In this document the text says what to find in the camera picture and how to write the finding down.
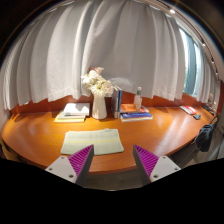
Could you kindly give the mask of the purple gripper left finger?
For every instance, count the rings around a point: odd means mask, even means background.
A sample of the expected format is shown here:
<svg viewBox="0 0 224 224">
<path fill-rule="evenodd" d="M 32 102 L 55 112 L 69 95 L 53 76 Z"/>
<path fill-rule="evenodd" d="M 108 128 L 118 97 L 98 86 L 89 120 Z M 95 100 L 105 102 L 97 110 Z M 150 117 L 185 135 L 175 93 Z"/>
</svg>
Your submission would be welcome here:
<svg viewBox="0 0 224 224">
<path fill-rule="evenodd" d="M 94 146 L 89 145 L 70 156 L 60 156 L 46 171 L 83 187 L 94 157 Z"/>
</svg>

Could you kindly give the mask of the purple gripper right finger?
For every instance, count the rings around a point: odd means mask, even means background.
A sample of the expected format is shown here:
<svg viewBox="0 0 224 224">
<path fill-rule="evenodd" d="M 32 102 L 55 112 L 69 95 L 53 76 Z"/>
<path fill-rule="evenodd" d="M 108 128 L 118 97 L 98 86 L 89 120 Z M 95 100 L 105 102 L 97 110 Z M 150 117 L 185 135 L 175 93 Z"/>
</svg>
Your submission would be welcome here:
<svg viewBox="0 0 224 224">
<path fill-rule="evenodd" d="M 180 170 L 167 156 L 157 156 L 152 152 L 134 145 L 133 156 L 143 185 L 157 181 Z"/>
</svg>

